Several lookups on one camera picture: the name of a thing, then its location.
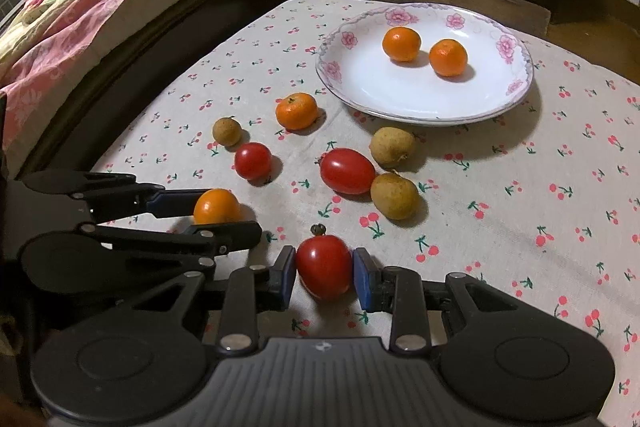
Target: plate with pink floral rim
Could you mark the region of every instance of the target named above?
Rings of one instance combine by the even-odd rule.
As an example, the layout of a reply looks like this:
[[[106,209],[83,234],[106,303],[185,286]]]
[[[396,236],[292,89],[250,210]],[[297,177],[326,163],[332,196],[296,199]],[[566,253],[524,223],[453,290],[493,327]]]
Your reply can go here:
[[[389,28],[420,34],[420,54],[397,63],[382,50]],[[465,72],[438,76],[429,50],[455,39],[468,54]],[[533,82],[524,44],[496,21],[444,4],[388,5],[353,17],[320,46],[316,71],[322,83],[357,110],[404,123],[447,126],[493,118],[520,102]]]

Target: wooden bed frame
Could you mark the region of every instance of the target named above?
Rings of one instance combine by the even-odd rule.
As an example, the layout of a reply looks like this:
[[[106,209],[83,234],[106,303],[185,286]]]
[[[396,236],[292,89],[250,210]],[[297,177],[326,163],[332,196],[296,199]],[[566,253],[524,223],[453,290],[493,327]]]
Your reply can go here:
[[[140,112],[199,58],[286,0],[182,0],[124,41],[57,111],[18,177],[89,171]]]

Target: cherry tomato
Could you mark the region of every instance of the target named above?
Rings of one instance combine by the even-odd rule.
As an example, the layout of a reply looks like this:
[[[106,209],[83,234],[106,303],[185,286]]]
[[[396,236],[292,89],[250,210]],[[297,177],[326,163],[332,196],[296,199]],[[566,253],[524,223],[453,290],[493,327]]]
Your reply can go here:
[[[242,221],[238,199],[225,188],[212,188],[198,198],[193,208],[196,225]]]
[[[353,282],[353,261],[347,245],[335,235],[324,235],[324,225],[314,225],[315,237],[305,239],[296,251],[296,267],[305,288],[321,300],[347,292]]]
[[[342,194],[363,194],[376,177],[373,164],[353,149],[334,149],[320,160],[322,181]]]
[[[261,143],[246,143],[236,151],[234,167],[245,180],[264,178],[271,172],[271,151]]]

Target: mandarin orange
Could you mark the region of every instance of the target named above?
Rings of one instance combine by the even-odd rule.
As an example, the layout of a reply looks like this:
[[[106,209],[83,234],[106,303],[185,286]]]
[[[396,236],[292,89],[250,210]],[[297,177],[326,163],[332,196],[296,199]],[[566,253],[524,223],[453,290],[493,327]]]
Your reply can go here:
[[[431,48],[429,61],[440,76],[457,76],[465,71],[468,56],[466,49],[458,41],[443,39]]]
[[[290,131],[309,127],[316,118],[318,118],[318,104],[316,99],[306,92],[285,96],[276,107],[276,120]]]
[[[422,40],[411,28],[391,28],[382,39],[382,49],[396,62],[411,62],[420,52]]]

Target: tablecloth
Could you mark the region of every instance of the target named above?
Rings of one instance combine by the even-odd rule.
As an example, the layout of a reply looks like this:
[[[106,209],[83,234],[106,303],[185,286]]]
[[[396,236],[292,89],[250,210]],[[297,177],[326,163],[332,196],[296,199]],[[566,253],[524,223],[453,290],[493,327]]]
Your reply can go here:
[[[419,215],[392,223],[367,197],[326,187],[318,160],[336,147],[369,155],[388,122],[343,105],[315,72],[321,41],[343,20],[384,3],[290,0],[240,30],[185,71],[95,166],[131,172],[168,188],[225,187],[245,217],[265,230],[251,252],[220,258],[217,279],[247,264],[271,264],[314,223],[381,265],[442,281],[464,271],[603,342],[616,380],[601,413],[608,425],[640,417],[640,89],[541,39],[516,32],[530,51],[534,84],[516,108],[493,120],[450,128],[408,127],[417,153],[402,175],[418,187]],[[274,117],[284,96],[304,91],[324,118],[292,134]],[[234,155],[211,136],[232,116],[267,145],[274,169],[254,186],[233,170]],[[188,219],[147,214],[121,227],[181,230]],[[380,335],[390,316],[367,314],[354,294],[316,303],[296,282],[287,312],[259,317],[262,335]],[[216,328],[212,316],[209,334]]]

